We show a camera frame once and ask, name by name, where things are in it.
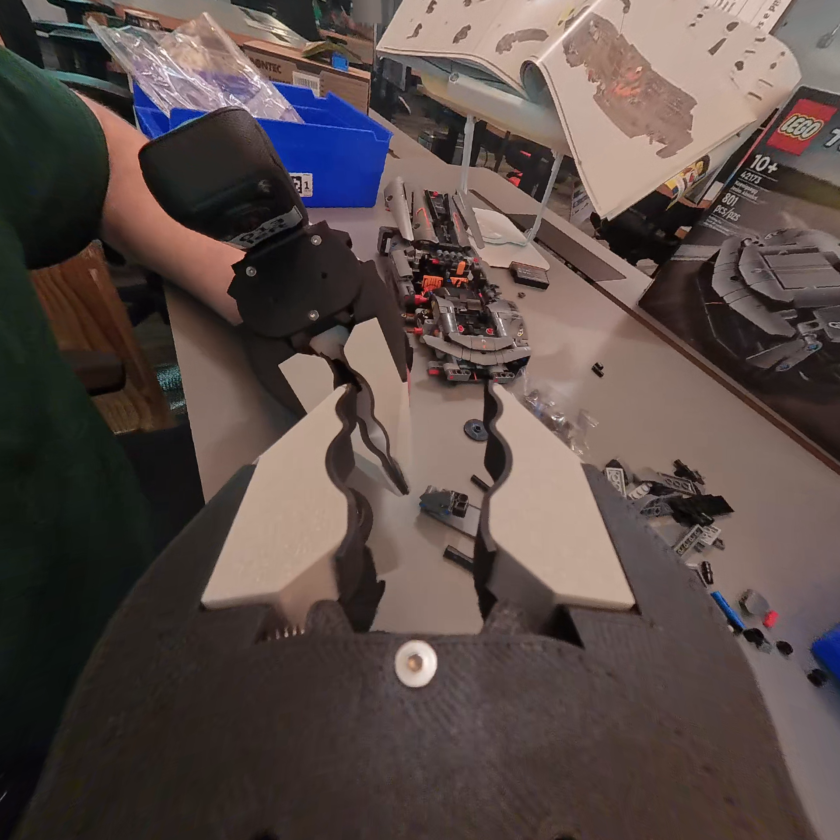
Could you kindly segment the wooden chair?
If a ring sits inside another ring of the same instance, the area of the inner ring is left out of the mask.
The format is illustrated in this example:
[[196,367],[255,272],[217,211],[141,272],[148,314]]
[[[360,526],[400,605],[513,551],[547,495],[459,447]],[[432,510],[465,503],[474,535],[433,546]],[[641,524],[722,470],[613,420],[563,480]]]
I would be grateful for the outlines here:
[[89,397],[112,432],[149,433],[173,427],[175,420],[112,282],[101,245],[95,242],[78,255],[28,276],[61,352],[114,354],[123,364],[122,388]]

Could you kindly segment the person's left forearm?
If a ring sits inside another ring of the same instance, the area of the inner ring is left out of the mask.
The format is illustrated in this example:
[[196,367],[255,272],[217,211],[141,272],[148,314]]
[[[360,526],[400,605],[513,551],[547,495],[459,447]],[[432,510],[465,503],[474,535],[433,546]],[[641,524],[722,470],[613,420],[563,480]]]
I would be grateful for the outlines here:
[[116,113],[80,93],[97,118],[108,147],[109,184],[103,204],[101,234],[124,257],[176,284],[228,323],[242,318],[228,294],[234,264],[242,253],[224,242],[184,227],[159,205],[145,183],[139,154],[140,131]]

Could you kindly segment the dark lego set box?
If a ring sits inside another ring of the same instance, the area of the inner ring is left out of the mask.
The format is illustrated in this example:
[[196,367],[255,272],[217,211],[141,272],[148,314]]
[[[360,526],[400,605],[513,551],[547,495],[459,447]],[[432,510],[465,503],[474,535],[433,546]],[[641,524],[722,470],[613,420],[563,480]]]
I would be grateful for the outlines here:
[[638,306],[839,456],[839,96],[801,86]]

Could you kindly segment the brown cardboard box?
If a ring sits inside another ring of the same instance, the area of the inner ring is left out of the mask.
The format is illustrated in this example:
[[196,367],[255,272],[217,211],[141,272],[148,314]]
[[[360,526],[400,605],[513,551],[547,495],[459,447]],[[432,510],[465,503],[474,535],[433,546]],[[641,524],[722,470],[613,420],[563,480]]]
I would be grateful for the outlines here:
[[250,40],[240,48],[270,81],[307,88],[321,98],[329,93],[367,114],[371,102],[371,74],[350,67],[339,69],[305,57],[300,51],[262,40]]

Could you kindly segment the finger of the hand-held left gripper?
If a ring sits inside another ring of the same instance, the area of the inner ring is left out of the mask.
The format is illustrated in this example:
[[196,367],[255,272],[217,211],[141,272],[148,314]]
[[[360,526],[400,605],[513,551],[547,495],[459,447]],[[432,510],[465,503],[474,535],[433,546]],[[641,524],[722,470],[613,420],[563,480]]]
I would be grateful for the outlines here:
[[380,323],[335,326],[315,338],[316,354],[339,363],[356,385],[356,428],[351,435],[357,469],[395,494],[410,490],[411,413],[403,381]]
[[345,360],[334,360],[319,354],[295,353],[279,364],[279,372],[289,384],[304,415],[309,415],[336,388],[344,385],[353,389],[350,399],[352,414],[359,414],[360,384]]

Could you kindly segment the blue plastic bin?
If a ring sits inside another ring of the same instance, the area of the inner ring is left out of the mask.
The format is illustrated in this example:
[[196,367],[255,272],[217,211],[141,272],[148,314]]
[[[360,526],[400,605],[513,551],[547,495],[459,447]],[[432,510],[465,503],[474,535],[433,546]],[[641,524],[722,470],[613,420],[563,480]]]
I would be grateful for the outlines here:
[[135,117],[148,141],[139,153],[143,179],[169,214],[183,221],[268,205],[259,183],[279,181],[277,161],[305,207],[375,205],[392,133],[332,93],[271,90],[299,122],[256,119],[242,106],[175,107],[165,115],[135,87]]

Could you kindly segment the blue plastic piece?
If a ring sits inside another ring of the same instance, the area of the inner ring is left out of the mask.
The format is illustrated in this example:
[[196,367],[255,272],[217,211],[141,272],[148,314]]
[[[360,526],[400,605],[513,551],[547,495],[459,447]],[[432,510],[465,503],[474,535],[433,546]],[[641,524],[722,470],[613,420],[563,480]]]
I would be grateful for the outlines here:
[[839,682],[839,626],[813,640],[811,652],[819,666]]

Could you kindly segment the crumpled clear plastic bags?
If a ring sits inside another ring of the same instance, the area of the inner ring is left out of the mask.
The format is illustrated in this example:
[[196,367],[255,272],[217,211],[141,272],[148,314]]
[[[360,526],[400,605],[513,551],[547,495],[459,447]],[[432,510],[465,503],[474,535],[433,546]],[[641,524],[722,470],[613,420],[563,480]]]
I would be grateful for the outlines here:
[[170,116],[175,109],[246,110],[257,119],[303,124],[284,95],[206,13],[166,33],[125,25],[88,25],[131,79],[132,90]]

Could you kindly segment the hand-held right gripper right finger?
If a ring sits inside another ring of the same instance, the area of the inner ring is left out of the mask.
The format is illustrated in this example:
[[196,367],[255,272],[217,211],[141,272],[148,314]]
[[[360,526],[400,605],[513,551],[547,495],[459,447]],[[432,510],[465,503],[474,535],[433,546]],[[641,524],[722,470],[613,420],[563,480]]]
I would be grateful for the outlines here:
[[527,618],[561,606],[631,612],[636,600],[581,458],[500,385],[486,386],[483,422],[491,483],[474,552],[481,616],[502,602]]

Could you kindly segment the pile of small lego pieces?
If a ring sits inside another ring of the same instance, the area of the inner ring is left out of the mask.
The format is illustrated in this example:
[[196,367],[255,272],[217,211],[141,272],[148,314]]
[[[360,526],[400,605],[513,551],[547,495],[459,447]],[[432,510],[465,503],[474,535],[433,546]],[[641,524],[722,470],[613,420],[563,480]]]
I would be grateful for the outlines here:
[[621,460],[612,458],[602,473],[640,516],[673,519],[680,525],[683,533],[671,549],[709,591],[729,630],[761,652],[769,654],[775,649],[782,657],[791,658],[793,647],[775,632],[778,613],[766,599],[756,591],[747,590],[738,605],[733,605],[716,589],[711,563],[703,553],[709,548],[725,548],[716,520],[732,514],[733,509],[723,497],[707,493],[699,472],[679,459],[674,461],[674,468],[673,474],[653,470],[639,476]]

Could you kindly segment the dark grey lego subassembly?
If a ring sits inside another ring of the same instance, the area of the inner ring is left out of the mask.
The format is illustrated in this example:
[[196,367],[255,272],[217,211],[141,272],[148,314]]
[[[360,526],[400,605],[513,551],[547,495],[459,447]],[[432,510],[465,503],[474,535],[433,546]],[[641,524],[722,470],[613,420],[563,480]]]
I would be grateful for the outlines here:
[[469,497],[466,493],[445,488],[428,486],[420,496],[421,511],[440,521],[465,519],[469,509]]

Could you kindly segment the clear bag of lego pieces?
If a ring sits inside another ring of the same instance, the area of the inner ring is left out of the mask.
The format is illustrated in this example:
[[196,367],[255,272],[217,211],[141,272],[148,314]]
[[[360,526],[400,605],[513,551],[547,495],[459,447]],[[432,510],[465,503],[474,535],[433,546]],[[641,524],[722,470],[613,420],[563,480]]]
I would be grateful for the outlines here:
[[572,452],[588,458],[590,438],[599,425],[593,415],[574,408],[568,394],[548,385],[526,385],[521,401]]

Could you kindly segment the person's green shirt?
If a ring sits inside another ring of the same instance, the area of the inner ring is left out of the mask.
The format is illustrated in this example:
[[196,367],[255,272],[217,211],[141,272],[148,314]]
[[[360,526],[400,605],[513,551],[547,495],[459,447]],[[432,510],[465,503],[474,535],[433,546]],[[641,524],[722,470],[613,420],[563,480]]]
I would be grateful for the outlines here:
[[77,93],[2,48],[2,838],[37,785],[104,627],[154,558],[124,447],[29,278],[99,239],[109,153]]

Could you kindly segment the grey lego car model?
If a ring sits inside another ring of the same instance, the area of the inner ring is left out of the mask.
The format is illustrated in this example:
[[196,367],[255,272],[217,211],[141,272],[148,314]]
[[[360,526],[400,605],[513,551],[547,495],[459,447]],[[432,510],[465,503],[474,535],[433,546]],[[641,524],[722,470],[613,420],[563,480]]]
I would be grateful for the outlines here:
[[514,381],[530,360],[518,305],[487,276],[479,251],[500,245],[462,190],[421,190],[401,176],[383,188],[392,225],[377,249],[407,329],[428,348],[427,372],[450,383]]

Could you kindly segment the open instruction booklet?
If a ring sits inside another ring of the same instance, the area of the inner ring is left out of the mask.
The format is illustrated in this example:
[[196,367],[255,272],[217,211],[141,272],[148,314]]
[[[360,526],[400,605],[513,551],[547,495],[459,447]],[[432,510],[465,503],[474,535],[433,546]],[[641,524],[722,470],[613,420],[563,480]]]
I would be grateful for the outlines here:
[[468,115],[573,157],[603,218],[802,77],[790,47],[715,2],[402,2],[376,48]]

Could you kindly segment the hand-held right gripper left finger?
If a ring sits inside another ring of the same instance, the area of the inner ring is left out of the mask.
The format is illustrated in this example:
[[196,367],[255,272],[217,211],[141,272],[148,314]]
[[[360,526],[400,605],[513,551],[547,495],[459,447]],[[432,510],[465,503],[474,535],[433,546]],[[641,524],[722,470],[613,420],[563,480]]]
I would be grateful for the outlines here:
[[349,486],[356,397],[336,388],[257,459],[204,608],[268,606],[303,627],[313,605],[331,601],[355,632],[371,629],[385,583],[367,544],[371,504]]

